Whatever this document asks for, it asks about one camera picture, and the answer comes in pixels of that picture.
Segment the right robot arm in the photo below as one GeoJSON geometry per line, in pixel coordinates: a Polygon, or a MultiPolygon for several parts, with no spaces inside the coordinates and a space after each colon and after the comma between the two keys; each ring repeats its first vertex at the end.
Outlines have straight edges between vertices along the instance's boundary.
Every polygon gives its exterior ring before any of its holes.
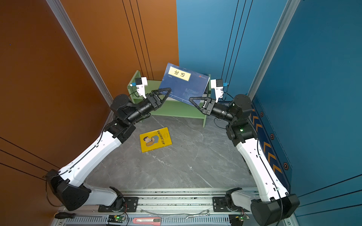
{"type": "Polygon", "coordinates": [[[250,210],[260,226],[278,225],[283,220],[289,220],[300,201],[279,181],[263,153],[251,121],[251,99],[239,94],[229,105],[207,97],[191,97],[189,101],[204,115],[212,115],[228,123],[225,127],[228,139],[242,155],[255,180],[257,195],[237,189],[225,196],[229,200],[229,209],[250,210]]]}

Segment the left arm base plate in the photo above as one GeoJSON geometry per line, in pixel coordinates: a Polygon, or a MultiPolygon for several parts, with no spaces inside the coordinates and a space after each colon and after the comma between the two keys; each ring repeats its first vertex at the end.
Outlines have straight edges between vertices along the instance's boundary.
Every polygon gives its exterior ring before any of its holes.
{"type": "Polygon", "coordinates": [[[119,213],[134,213],[137,211],[139,197],[124,197],[122,205],[118,208],[115,205],[105,206],[100,205],[98,212],[119,212],[119,213]]]}

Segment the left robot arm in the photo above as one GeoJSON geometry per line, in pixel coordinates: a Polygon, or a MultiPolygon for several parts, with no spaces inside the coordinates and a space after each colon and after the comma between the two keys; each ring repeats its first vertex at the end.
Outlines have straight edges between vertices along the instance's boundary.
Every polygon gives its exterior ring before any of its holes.
{"type": "Polygon", "coordinates": [[[118,95],[110,106],[114,118],[99,137],[68,165],[46,174],[47,185],[68,211],[88,205],[102,205],[111,211],[122,209],[124,197],[118,189],[89,186],[84,181],[105,157],[132,135],[136,123],[150,117],[152,111],[163,105],[171,91],[170,88],[153,90],[136,104],[128,95],[118,95]]]}

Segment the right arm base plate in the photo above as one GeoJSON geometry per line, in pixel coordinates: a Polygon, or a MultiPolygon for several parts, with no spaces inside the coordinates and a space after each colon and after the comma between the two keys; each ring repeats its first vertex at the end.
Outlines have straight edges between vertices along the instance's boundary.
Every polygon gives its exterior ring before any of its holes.
{"type": "Polygon", "coordinates": [[[217,196],[212,198],[214,212],[233,212],[232,201],[225,196],[217,196]]]}

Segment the dark blue book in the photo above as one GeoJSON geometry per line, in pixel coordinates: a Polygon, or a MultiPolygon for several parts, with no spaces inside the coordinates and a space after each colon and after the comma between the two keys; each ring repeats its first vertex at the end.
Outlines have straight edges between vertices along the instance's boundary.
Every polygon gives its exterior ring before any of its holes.
{"type": "Polygon", "coordinates": [[[159,88],[170,88],[170,98],[193,105],[189,99],[202,97],[208,88],[208,82],[207,75],[168,63],[159,88]]]}

